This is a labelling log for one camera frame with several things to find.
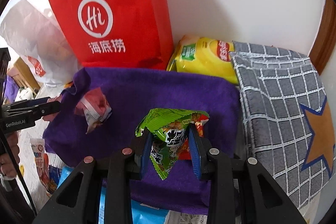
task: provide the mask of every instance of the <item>snack bag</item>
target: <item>snack bag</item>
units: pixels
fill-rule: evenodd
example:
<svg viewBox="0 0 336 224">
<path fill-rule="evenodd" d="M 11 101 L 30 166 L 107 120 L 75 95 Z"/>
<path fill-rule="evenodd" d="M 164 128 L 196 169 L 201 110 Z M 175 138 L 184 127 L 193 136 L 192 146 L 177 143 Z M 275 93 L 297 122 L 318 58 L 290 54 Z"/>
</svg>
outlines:
<svg viewBox="0 0 336 224">
<path fill-rule="evenodd" d="M 167 71 L 218 76 L 238 85 L 229 55 L 234 50 L 233 43 L 185 35 L 177 45 Z"/>
<path fill-rule="evenodd" d="M 203 137 L 203 126 L 209 120 L 209 117 L 201 114 L 200 117 L 195 121 L 195 126 L 200 137 Z M 181 151 L 179 155 L 179 160 L 191 160 L 188 139 L 185 140 L 184 144 L 181 146 Z"/>
<path fill-rule="evenodd" d="M 30 139 L 31 149 L 34 153 L 37 174 L 48 197 L 56 191 L 61 170 L 49 165 L 49 157 L 44 151 L 45 143 L 43 139 Z"/>
<path fill-rule="evenodd" d="M 44 140 L 30 139 L 30 145 L 34 153 L 36 170 L 40 178 L 40 182 L 42 183 L 44 189 L 48 191 L 50 183 L 48 174 L 49 158 L 48 155 L 44 152 Z"/>
<path fill-rule="evenodd" d="M 88 124 L 86 134 L 108 119 L 111 116 L 111 107 L 101 88 L 88 91 L 76 105 L 75 114 L 85 116 Z"/>
<path fill-rule="evenodd" d="M 205 111 L 186 109 L 154 108 L 138 125 L 135 135 L 142 135 L 145 127 L 153 133 L 151 160 L 162 180 L 166 179 L 174 163 L 179 159 L 181 147 L 186 140 L 185 130 L 201 115 L 209 117 Z"/>
</svg>

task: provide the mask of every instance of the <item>white logo circle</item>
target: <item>white logo circle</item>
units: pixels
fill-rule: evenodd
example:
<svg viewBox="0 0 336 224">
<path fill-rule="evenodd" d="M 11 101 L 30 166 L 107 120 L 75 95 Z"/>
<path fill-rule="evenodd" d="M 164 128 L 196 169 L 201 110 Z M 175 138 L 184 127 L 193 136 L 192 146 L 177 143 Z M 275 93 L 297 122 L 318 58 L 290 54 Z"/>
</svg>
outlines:
<svg viewBox="0 0 336 224">
<path fill-rule="evenodd" d="M 96 3 L 100 4 L 107 12 L 108 23 L 107 23 L 107 28 L 103 33 L 93 32 L 93 27 L 92 27 L 92 24 L 91 24 L 91 20 L 94 21 L 95 27 L 97 28 L 97 22 L 96 22 L 96 16 L 97 15 L 95 15 L 95 7 L 93 8 L 93 14 L 91 16 L 90 7 L 88 6 L 88 19 L 87 19 L 86 24 L 83 22 L 82 10 L 83 10 L 84 6 L 86 4 L 88 4 L 89 2 L 96 2 Z M 83 28 L 83 30 L 87 34 L 91 35 L 92 37 L 102 38 L 102 37 L 106 37 L 112 29 L 113 14 L 112 14 L 112 10 L 111 10 L 110 6 L 108 5 L 108 3 L 105 0 L 82 0 L 79 7 L 78 7 L 78 20 L 79 20 L 79 23 L 80 23 L 81 27 Z M 98 23 L 100 25 L 103 25 L 105 23 L 105 20 L 103 22 L 101 21 L 101 18 L 99 17 L 99 15 L 98 15 L 98 20 L 99 20 Z"/>
</svg>

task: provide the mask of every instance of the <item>white packaging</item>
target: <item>white packaging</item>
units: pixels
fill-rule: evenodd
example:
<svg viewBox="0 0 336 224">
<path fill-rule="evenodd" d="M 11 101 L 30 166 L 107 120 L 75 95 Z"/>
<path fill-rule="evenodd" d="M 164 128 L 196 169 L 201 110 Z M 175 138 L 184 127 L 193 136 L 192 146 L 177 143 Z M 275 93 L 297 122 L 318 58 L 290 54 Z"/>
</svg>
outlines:
<svg viewBox="0 0 336 224">
<path fill-rule="evenodd" d="M 66 84 L 81 68 L 55 21 L 20 0 L 0 25 L 0 35 L 29 66 L 37 82 Z"/>
</svg>

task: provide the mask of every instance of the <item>human hand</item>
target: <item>human hand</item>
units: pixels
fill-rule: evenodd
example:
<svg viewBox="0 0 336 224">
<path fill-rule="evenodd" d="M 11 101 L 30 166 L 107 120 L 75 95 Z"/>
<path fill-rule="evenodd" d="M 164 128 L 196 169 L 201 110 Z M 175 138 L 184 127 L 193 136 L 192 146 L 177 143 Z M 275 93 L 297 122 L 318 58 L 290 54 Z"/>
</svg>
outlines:
<svg viewBox="0 0 336 224">
<path fill-rule="evenodd" d="M 14 155 L 16 162 L 19 163 L 20 162 L 20 158 L 19 158 L 20 149 L 19 149 L 19 146 L 17 145 L 18 143 L 17 132 L 13 132 L 12 134 L 10 134 L 7 137 L 7 142 L 9 144 L 9 147 L 12 150 L 12 153 Z M 0 156 L 0 163 L 1 163 L 0 169 L 4 175 L 6 175 L 9 178 L 16 177 L 16 171 L 15 171 L 15 168 L 14 168 L 14 165 L 11 159 L 9 158 L 8 153 Z"/>
</svg>

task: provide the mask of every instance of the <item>black gripper frame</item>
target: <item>black gripper frame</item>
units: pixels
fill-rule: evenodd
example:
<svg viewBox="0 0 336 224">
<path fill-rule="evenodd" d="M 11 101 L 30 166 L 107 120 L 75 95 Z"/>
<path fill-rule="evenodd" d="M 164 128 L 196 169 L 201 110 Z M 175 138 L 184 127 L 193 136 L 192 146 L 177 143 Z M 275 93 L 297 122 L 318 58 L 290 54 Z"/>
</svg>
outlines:
<svg viewBox="0 0 336 224">
<path fill-rule="evenodd" d="M 195 125 L 187 129 L 195 175 L 211 180 L 207 224 L 234 224 L 238 180 L 242 224 L 305 224 L 304 218 L 273 177 L 260 164 L 231 159 L 200 138 Z M 102 181 L 107 178 L 104 224 L 132 224 L 129 180 L 141 180 L 152 148 L 145 129 L 129 148 L 110 158 L 86 157 L 71 172 L 37 215 L 33 224 L 97 224 Z"/>
<path fill-rule="evenodd" d="M 22 100 L 1 107 L 0 128 L 5 135 L 35 126 L 43 116 L 60 111 L 60 102 L 47 102 L 50 97 Z"/>
</svg>

